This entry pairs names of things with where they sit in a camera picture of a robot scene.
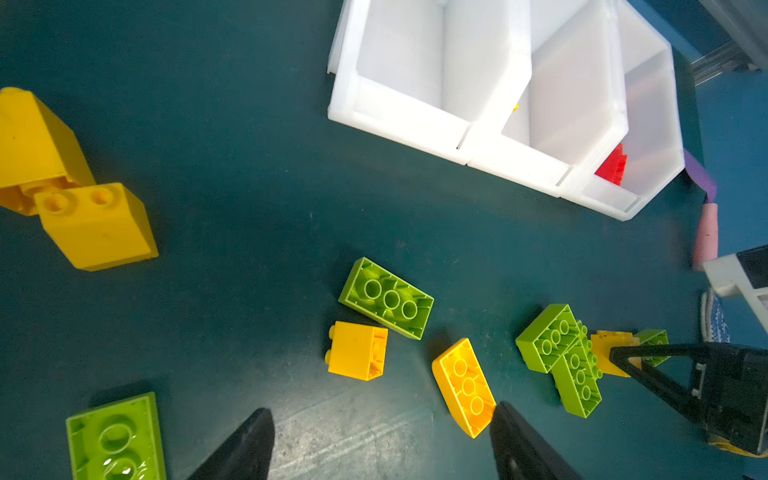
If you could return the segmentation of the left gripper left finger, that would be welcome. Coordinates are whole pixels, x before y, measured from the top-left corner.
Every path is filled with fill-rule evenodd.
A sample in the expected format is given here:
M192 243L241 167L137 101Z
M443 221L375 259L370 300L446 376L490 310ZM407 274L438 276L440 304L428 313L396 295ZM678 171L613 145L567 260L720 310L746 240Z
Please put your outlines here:
M267 408L255 410L189 477L193 479L267 479L275 424Z

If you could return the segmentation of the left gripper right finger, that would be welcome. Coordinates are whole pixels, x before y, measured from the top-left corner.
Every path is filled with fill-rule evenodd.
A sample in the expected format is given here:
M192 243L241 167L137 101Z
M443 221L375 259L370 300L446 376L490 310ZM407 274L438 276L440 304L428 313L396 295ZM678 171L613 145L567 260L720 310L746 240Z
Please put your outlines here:
M500 479L581 479L509 402L497 404L490 438Z

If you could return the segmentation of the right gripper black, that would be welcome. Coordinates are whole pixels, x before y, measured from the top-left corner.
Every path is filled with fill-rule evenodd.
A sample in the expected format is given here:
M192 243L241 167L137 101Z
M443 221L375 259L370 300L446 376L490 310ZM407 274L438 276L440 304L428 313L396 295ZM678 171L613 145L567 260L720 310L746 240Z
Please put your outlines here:
M684 387L643 361L685 357L694 383ZM754 456L767 454L767 351L725 343L613 347L609 360L712 435Z

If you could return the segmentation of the orange-yellow small lego cube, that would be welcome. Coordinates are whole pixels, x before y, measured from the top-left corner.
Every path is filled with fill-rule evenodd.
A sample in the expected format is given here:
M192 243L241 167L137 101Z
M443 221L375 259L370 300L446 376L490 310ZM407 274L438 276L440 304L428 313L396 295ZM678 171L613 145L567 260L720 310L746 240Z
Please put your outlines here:
M337 321L329 330L328 371L362 381L381 377L388 333L386 328Z

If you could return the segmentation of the red lego brick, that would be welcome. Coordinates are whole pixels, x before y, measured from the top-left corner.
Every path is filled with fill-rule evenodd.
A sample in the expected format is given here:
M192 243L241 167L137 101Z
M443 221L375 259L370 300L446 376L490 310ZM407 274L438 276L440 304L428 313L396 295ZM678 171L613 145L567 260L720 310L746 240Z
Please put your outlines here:
M595 175L620 186L624 178L627 159L628 157L623 151L623 145L619 144L597 169Z

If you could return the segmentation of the yellow sloped lego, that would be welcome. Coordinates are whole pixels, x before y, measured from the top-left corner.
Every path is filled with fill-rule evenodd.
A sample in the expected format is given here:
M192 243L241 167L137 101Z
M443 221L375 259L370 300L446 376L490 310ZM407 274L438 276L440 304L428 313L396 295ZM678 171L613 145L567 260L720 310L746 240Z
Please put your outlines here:
M39 192L34 201L43 229L77 269L158 256L144 204L121 183Z

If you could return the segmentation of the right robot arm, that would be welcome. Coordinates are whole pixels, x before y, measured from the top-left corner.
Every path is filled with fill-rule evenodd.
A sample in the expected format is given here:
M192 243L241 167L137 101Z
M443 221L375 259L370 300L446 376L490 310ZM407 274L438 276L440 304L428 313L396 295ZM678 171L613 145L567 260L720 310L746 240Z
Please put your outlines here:
M762 326L767 325L767 248L742 251L706 262L714 293L742 296ZM685 357L693 362L692 384L684 387L633 358ZM767 351L727 342L613 347L619 369L702 428L714 444L733 453L767 456Z

